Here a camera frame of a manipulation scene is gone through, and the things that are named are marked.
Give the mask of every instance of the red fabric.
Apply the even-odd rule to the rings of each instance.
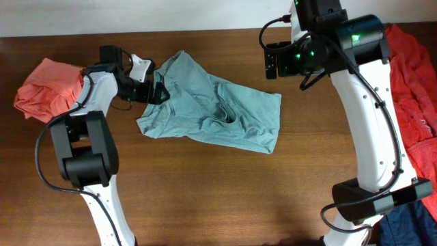
[[[82,68],[45,58],[18,89],[14,106],[47,123],[68,111],[82,90]]]
[[[397,25],[386,31],[390,46],[391,90],[402,140],[417,175],[432,182],[423,203],[437,221],[437,77],[429,54]]]

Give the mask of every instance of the white wall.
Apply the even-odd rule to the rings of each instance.
[[[341,0],[350,18],[437,21],[437,0]],[[292,0],[0,0],[0,36],[260,28]]]

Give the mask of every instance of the crumpled cloth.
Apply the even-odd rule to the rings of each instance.
[[[24,112],[26,119],[49,122],[76,102],[83,85],[81,70],[44,58],[18,89],[14,106]]]
[[[137,120],[144,135],[182,137],[270,154],[279,134],[280,94],[268,94],[208,74],[184,51],[154,72],[170,99],[149,104]]]
[[[425,47],[397,25],[386,30],[390,46],[391,91],[402,141],[417,176],[431,180],[433,194],[422,199],[437,220],[437,76]]]
[[[395,207],[378,229],[379,246],[437,245],[437,223],[422,201]]]

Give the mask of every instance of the brown wooden surface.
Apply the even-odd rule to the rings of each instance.
[[[436,24],[405,24],[436,64]],[[159,67],[184,49],[207,72],[283,95],[281,131],[271,155],[200,143],[150,139],[132,111],[107,117],[120,158],[118,190],[140,245],[261,245],[284,238],[318,238],[327,231],[321,207],[332,185],[356,175],[355,151],[341,101],[329,79],[306,92],[301,77],[267,81],[258,29],[121,33],[0,39],[0,245],[99,245],[83,199],[47,189],[33,162],[43,123],[12,107],[17,89],[44,57],[88,66],[98,47],[117,44]],[[287,40],[289,29],[269,29],[266,42]],[[124,103],[116,100],[118,105]],[[61,180],[51,139],[42,167]]]

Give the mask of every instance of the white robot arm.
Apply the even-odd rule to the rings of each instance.
[[[85,71],[84,85],[77,102],[69,112],[48,123],[59,170],[71,181],[75,190],[49,184],[39,168],[43,181],[50,188],[80,193],[86,201],[96,224],[102,245],[137,245],[130,230],[117,193],[118,155],[106,123],[111,101],[116,95],[127,101],[160,104],[169,99],[162,83],[154,85],[145,79],[153,71],[152,60],[140,59],[127,53],[132,68],[127,76],[122,53],[116,46],[100,47],[100,63]],[[88,139],[90,145],[73,148],[71,143]]]
[[[358,176],[333,187],[334,204],[322,219],[331,228],[321,245],[361,246],[372,226],[395,206],[432,194],[429,180],[417,178],[406,156],[390,86],[389,46],[375,16],[348,20],[339,0],[294,0],[291,15],[269,22],[259,35],[266,76],[303,75],[306,90],[329,74],[348,117]],[[292,41],[264,45],[272,23],[292,23]],[[307,83],[312,74],[318,76]],[[324,213],[338,208],[334,224]]]

